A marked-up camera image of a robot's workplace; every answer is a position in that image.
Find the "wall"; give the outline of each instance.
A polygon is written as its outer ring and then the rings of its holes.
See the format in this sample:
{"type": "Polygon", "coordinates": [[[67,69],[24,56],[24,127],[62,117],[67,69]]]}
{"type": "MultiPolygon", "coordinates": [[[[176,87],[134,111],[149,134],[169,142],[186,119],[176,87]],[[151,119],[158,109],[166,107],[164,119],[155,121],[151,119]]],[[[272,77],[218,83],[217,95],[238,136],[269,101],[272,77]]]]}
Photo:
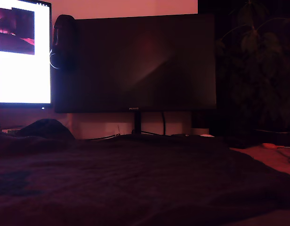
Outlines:
{"type": "MultiPolygon", "coordinates": [[[[47,0],[52,3],[52,23],[60,14],[76,19],[153,16],[197,13],[197,0],[47,0]]],[[[0,109],[2,127],[26,126],[42,118],[54,118],[68,127],[76,138],[96,138],[118,133],[131,133],[133,114],[93,113],[56,114],[54,109],[0,109]]],[[[190,113],[167,112],[167,134],[189,133],[190,113]]],[[[142,129],[162,133],[160,113],[142,114],[142,129]]]]}

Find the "window on screen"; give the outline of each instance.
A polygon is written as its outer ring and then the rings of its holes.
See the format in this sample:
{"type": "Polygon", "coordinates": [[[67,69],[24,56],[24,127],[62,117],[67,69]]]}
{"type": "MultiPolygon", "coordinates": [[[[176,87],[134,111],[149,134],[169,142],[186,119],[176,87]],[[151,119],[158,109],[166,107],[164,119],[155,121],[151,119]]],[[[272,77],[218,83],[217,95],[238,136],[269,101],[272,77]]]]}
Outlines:
{"type": "Polygon", "coordinates": [[[0,0],[0,103],[50,103],[50,8],[0,0]]]}

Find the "monitor screen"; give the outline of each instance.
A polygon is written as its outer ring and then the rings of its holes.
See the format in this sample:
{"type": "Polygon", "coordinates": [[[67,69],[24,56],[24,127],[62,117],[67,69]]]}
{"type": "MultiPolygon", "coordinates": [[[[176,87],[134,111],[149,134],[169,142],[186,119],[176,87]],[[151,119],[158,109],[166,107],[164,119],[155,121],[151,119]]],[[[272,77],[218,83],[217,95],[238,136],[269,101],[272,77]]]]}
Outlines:
{"type": "Polygon", "coordinates": [[[216,107],[213,15],[80,19],[76,24],[77,67],[56,71],[56,112],[216,107]]]}
{"type": "Polygon", "coordinates": [[[0,0],[0,104],[50,104],[51,4],[0,0]]]}

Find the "orange object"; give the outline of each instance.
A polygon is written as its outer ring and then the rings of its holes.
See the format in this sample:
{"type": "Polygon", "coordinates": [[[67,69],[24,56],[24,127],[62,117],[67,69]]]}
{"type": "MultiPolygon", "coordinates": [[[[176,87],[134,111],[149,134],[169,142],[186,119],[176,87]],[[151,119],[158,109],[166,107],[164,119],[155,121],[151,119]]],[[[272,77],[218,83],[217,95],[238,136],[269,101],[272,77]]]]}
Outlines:
{"type": "Polygon", "coordinates": [[[277,146],[277,145],[269,144],[269,143],[263,143],[262,146],[267,148],[267,149],[284,148],[284,146],[277,146]]]}

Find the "monitor stand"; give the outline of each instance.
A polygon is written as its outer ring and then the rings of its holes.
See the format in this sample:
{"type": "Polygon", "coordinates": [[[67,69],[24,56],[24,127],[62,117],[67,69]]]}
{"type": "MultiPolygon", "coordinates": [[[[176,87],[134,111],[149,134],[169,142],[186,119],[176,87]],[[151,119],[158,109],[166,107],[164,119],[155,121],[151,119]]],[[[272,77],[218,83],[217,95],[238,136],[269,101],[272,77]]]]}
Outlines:
{"type": "Polygon", "coordinates": [[[133,134],[141,134],[141,112],[135,112],[135,128],[132,131],[133,134]]]}

